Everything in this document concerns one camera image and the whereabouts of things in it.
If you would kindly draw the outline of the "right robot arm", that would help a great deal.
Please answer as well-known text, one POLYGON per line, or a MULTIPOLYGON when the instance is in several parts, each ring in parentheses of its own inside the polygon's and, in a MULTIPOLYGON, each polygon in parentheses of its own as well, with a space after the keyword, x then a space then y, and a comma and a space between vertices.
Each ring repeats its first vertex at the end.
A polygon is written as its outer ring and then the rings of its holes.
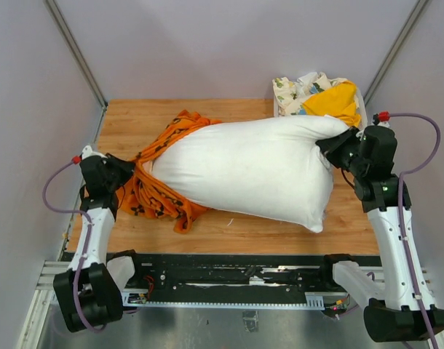
POLYGON ((320 285, 342 287, 363 310, 374 342, 433 341, 444 330, 444 310, 427 287, 413 240, 411 200, 405 183, 393 174, 397 139, 386 127, 352 127, 316 142, 337 169, 352 174, 354 192, 378 242, 384 286, 347 254, 329 254, 320 285))

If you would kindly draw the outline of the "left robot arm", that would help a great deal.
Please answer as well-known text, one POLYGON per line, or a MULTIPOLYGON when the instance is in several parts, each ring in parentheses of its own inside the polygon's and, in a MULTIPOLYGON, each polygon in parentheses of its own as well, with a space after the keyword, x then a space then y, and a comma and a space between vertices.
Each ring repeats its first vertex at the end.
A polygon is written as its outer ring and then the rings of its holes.
POLYGON ((145 278, 143 267, 134 263, 134 251, 106 257, 119 208, 116 192, 132 177, 135 165, 89 145, 69 164, 80 167, 84 180, 76 210, 82 231, 74 257, 66 271, 55 275, 53 289, 70 332, 99 333, 122 318, 125 286, 135 288, 145 278))

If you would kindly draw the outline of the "white pillow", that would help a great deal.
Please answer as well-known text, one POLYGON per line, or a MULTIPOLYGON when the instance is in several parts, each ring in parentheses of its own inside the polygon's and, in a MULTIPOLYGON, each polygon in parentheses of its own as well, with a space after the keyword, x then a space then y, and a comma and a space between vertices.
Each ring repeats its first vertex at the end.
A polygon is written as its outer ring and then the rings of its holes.
POLYGON ((191 203, 323 230, 331 164, 316 142, 348 130, 331 116, 283 116, 202 127, 143 168, 191 203))

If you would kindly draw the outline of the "orange patterned pillowcase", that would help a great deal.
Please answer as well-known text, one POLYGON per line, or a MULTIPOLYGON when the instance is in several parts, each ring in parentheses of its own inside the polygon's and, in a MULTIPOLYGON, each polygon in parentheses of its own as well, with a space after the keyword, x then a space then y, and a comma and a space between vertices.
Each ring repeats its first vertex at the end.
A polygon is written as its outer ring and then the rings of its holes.
POLYGON ((219 124, 197 112, 181 111, 150 145, 130 161, 134 165, 132 177, 116 190, 119 208, 136 217, 149 219, 172 218, 176 233, 188 233, 193 222, 210 209, 191 202, 185 196, 156 179, 146 164, 152 165, 171 146, 197 130, 219 124))

